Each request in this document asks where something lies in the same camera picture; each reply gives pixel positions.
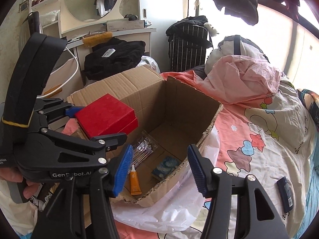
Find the red box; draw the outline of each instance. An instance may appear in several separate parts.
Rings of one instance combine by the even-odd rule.
[[[134,110],[110,94],[87,105],[75,117],[89,139],[119,132],[129,134],[138,127]]]

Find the black suitcase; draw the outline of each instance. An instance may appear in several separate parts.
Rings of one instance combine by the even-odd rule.
[[[199,20],[197,21],[196,17],[188,17],[166,31],[169,36],[168,56],[171,72],[183,72],[205,64],[206,49],[213,45],[210,36],[210,41],[207,40],[207,29],[195,24],[204,25],[204,22],[207,22],[206,17]]]

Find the blue patterned box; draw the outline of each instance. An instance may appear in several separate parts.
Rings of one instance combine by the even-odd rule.
[[[167,156],[152,171],[152,176],[159,181],[165,180],[180,164],[181,162],[178,159]]]

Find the orange tube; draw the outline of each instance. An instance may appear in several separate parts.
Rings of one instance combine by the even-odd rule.
[[[131,181],[131,195],[141,195],[141,188],[138,183],[138,174],[135,171],[134,164],[132,164],[132,169],[130,172],[130,181]]]

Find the human hand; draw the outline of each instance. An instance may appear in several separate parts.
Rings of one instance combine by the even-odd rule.
[[[16,168],[0,168],[0,179],[9,182],[23,181],[22,174]],[[23,191],[23,196],[26,199],[29,199],[31,196],[33,196],[34,193],[37,192],[39,183],[27,181],[27,185],[28,186]]]

